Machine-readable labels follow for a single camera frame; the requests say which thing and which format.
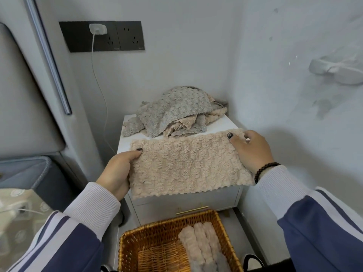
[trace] drawer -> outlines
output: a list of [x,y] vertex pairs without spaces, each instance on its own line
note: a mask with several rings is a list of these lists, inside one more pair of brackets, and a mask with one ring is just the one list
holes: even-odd
[[147,203],[134,205],[134,209],[141,225],[174,218],[175,213],[204,206],[218,211],[235,206],[239,189],[240,186],[229,186],[195,194],[166,195],[155,198],[151,196]]

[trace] gold drawer handle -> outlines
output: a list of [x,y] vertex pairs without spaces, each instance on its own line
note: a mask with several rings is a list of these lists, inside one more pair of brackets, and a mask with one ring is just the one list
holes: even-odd
[[209,206],[203,206],[203,207],[199,207],[199,208],[196,208],[196,209],[191,209],[191,210],[188,210],[188,211],[175,213],[175,215],[177,216],[177,215],[181,215],[181,214],[185,214],[185,213],[193,212],[193,211],[198,211],[198,210],[202,210],[202,209],[206,209],[206,208],[209,208]]

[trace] wicker basket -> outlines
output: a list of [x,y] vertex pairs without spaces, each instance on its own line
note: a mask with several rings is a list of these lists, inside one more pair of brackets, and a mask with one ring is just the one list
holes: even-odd
[[125,232],[120,238],[118,270],[122,272],[190,271],[187,253],[178,234],[187,225],[211,222],[232,272],[243,271],[218,213],[207,210],[150,223]]

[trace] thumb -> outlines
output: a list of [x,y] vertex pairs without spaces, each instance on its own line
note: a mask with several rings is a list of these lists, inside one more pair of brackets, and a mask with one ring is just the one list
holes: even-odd
[[142,154],[142,151],[125,151],[120,153],[120,158],[122,158],[126,162],[130,162],[136,158],[138,158]]
[[244,147],[247,145],[245,140],[242,140],[238,135],[234,134],[229,141],[234,146],[234,148],[237,150],[238,153],[243,151]]

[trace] bed headboard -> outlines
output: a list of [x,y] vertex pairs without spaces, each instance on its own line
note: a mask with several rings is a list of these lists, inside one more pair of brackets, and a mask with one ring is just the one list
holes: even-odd
[[0,159],[44,155],[64,147],[17,43],[0,23]]

